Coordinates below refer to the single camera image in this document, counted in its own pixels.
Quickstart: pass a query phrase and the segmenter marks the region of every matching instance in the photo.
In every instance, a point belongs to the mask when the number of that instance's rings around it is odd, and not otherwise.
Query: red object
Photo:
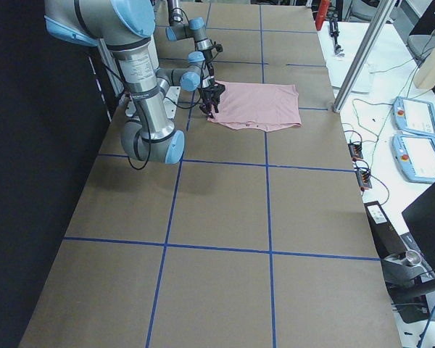
[[[319,5],[318,15],[316,16],[316,30],[319,31],[322,28],[322,23],[327,15],[328,7],[331,5],[330,0],[321,0]]]

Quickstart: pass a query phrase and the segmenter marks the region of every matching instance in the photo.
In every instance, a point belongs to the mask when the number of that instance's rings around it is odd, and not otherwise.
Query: computer monitor
[[[403,212],[410,234],[435,272],[435,183]]]

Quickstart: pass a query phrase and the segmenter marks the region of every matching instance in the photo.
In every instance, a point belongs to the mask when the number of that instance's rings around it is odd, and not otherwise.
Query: black wall
[[[16,347],[108,126],[82,48],[44,1],[0,1],[0,347]]]

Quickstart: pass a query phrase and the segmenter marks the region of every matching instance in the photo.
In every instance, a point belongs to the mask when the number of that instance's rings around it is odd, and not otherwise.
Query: ur robot arm
[[[199,88],[202,104],[200,110],[208,117],[213,117],[212,110],[219,112],[220,95],[224,92],[225,86],[215,81],[215,70],[212,61],[215,56],[212,50],[217,53],[223,51],[222,45],[213,43],[206,34],[204,21],[201,17],[190,20],[189,23],[183,23],[183,11],[180,8],[179,0],[167,0],[167,10],[169,12],[169,28],[166,28],[166,36],[169,41],[178,41],[186,38],[193,38],[195,49],[203,53],[207,76],[202,81]]]
[[[135,160],[173,164],[182,156],[184,134],[167,118],[163,104],[170,86],[187,91],[198,88],[202,110],[212,115],[213,106],[218,111],[222,88],[214,81],[211,51],[219,46],[206,37],[203,19],[183,24],[179,3],[173,1],[170,19],[174,25],[167,28],[168,38],[172,38],[174,28],[184,25],[184,32],[195,40],[196,51],[189,54],[187,68],[167,70],[157,63],[152,39],[154,11],[149,0],[45,0],[46,27],[51,35],[84,46],[98,46],[98,39],[103,38],[119,63],[136,108],[136,117],[124,126],[121,142]]]

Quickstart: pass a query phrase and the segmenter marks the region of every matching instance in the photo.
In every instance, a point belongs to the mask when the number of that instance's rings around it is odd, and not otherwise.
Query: power strip
[[[368,177],[366,171],[363,169],[356,169],[356,180],[357,184],[360,186],[361,191],[369,190],[372,188],[372,183],[370,182],[370,176]]]
[[[363,151],[360,144],[349,143],[348,144],[349,155],[351,156],[352,161],[362,160]]]

